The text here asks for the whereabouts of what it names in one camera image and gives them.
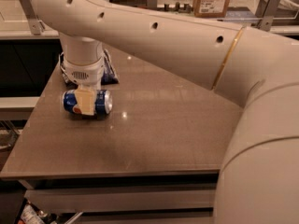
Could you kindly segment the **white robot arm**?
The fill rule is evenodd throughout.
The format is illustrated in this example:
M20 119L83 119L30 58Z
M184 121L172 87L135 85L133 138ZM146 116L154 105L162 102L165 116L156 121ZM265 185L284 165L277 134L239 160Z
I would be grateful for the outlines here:
M299 224L299 46L255 28L111 4L32 0L59 32L78 88L76 110L94 115L104 42L201 85L244 113L223 160L215 224Z

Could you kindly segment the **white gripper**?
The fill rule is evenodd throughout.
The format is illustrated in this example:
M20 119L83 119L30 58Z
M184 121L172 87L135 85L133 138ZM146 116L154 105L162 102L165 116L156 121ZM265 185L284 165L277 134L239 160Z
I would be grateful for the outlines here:
M101 79L104 74L104 59L101 58L89 65L75 65L64 60L62 62L62 74L66 84L78 85L74 94L81 113L92 116L96 90L101 88Z

